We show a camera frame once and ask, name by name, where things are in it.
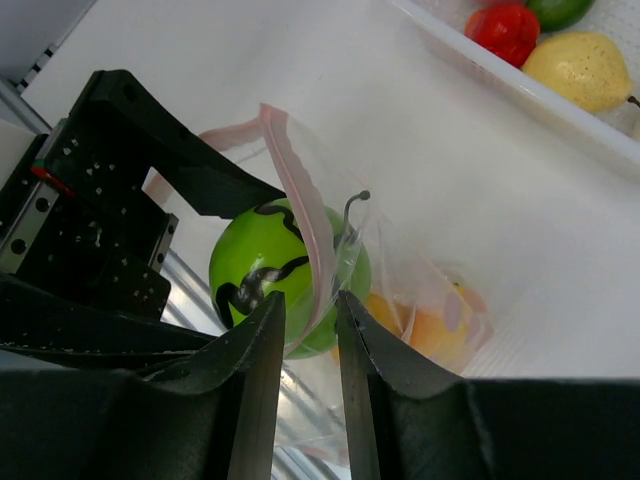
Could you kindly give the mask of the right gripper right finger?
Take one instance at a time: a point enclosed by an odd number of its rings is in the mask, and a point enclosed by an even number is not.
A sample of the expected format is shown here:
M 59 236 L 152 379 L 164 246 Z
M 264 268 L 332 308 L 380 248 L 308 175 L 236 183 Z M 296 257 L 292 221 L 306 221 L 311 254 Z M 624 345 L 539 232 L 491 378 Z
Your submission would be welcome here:
M 631 379 L 466 379 L 337 301 L 355 479 L 635 479 Z

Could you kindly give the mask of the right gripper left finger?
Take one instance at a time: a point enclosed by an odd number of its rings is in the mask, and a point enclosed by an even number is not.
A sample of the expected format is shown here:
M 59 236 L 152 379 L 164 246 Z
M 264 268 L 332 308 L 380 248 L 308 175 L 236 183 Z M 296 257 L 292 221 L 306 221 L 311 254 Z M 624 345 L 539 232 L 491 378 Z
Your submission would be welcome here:
M 147 369 L 67 367 L 1 348 L 5 479 L 266 479 L 284 300 Z

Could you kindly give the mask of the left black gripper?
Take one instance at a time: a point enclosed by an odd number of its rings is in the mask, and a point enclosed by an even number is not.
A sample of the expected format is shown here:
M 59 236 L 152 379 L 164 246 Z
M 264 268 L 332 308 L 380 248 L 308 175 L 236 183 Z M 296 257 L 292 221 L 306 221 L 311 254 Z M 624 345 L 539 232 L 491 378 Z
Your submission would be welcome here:
M 191 133 L 131 72 L 93 72 L 1 191 L 3 350 L 144 370 L 214 340 L 101 311 L 158 320 L 167 303 L 161 268 L 178 219 L 144 192 L 150 166 L 201 216 L 233 219 L 285 196 Z

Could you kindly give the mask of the clear zip top bag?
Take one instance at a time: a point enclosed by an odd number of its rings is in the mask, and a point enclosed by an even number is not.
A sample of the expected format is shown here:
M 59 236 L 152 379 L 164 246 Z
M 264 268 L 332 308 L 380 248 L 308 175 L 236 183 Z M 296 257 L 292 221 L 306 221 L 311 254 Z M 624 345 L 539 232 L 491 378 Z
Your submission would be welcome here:
M 340 292 L 422 355 L 462 371 L 492 333 L 483 300 L 398 239 L 369 192 L 287 113 L 263 106 L 252 121 L 203 140 L 242 168 L 261 166 L 283 190 L 252 200 L 236 187 L 236 213 L 198 228 L 210 249 L 210 298 L 227 327 L 269 293 L 286 306 L 276 441 L 338 464 L 348 460 L 336 334 Z

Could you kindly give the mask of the pale yellow fake pear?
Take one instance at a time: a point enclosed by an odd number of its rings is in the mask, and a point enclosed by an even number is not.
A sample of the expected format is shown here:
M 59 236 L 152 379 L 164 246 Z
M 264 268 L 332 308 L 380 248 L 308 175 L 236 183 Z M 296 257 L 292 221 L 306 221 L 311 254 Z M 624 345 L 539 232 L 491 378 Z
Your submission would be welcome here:
M 623 53 L 602 33 L 552 36 L 531 52 L 521 70 L 589 113 L 638 102 Z

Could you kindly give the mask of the red fake apple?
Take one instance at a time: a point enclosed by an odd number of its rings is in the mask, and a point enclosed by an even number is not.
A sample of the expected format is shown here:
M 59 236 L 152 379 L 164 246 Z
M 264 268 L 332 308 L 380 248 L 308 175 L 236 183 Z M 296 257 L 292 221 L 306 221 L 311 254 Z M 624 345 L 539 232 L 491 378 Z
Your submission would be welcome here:
M 495 56 L 521 68 L 536 48 L 541 27 L 522 4 L 503 4 L 474 12 L 464 29 L 467 38 Z

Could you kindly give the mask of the green fake avocado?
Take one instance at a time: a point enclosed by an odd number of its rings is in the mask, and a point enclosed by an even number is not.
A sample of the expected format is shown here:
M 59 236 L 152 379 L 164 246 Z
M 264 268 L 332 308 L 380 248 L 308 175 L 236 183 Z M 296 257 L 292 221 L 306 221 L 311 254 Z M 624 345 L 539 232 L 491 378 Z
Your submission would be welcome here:
M 542 33 L 567 29 L 593 7 L 594 0 L 528 0 L 525 6 L 537 17 Z

